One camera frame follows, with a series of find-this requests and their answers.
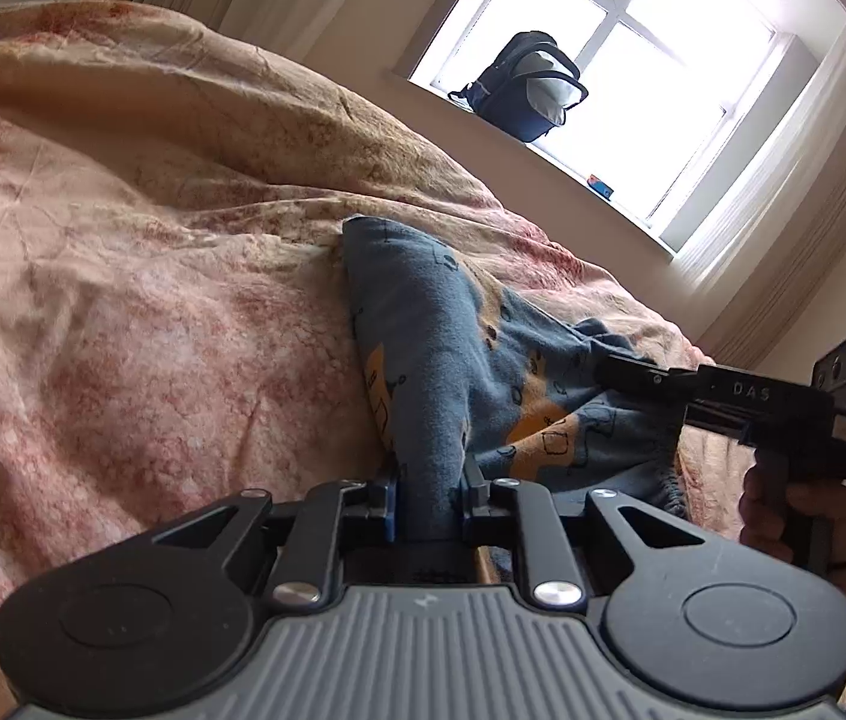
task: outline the metal pin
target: metal pin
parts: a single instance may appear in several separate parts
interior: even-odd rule
[[[319,601],[319,589],[309,581],[284,581],[273,587],[273,600],[287,607],[311,607]]]
[[[564,608],[580,603],[583,591],[571,581],[543,581],[533,589],[533,598],[547,607]]]

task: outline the finger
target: finger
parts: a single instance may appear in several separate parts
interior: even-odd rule
[[[760,536],[759,533],[753,533],[751,528],[743,528],[740,533],[740,543],[743,546],[758,550],[764,555],[775,557],[777,560],[793,562],[793,551],[786,544],[777,541],[775,538],[766,538]]]
[[[783,536],[783,528],[786,522],[783,517],[774,512],[772,509],[764,506],[759,501],[754,501],[751,498],[740,498],[740,517],[743,517],[743,522],[751,530],[751,533],[757,533],[763,538],[770,538],[773,541],[779,541],[780,536]]]
[[[743,495],[757,501],[763,497],[763,474],[756,466],[743,476]]]
[[[809,517],[846,522],[846,485],[838,482],[789,485],[786,500],[791,507]]]

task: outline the round pad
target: round pad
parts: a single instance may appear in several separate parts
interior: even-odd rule
[[[120,544],[0,607],[16,693],[74,717],[143,716],[213,685],[247,649],[248,600],[203,550]]]
[[[602,625],[646,683],[734,712],[795,707],[842,686],[846,598],[828,581],[729,542],[644,550]]]
[[[138,584],[108,584],[74,596],[63,605],[60,625],[87,647],[130,647],[156,637],[170,624],[167,597]]]
[[[727,647],[765,647],[793,630],[796,614],[783,596],[752,584],[713,584],[683,604],[702,637]]]

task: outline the cartoon print fabric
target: cartoon print fabric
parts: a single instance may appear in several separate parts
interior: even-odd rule
[[[487,478],[535,480],[580,501],[600,485],[685,517],[673,471],[682,409],[593,379],[609,353],[638,357],[625,338],[597,319],[559,322],[397,221],[348,220],[343,259],[370,408],[400,466],[408,538],[453,536],[466,454]]]

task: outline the backpack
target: backpack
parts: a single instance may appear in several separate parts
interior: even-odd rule
[[[562,127],[566,112],[588,95],[580,69],[556,47],[556,40],[532,31],[514,35],[476,81],[449,98],[466,100],[481,119],[530,143]]]

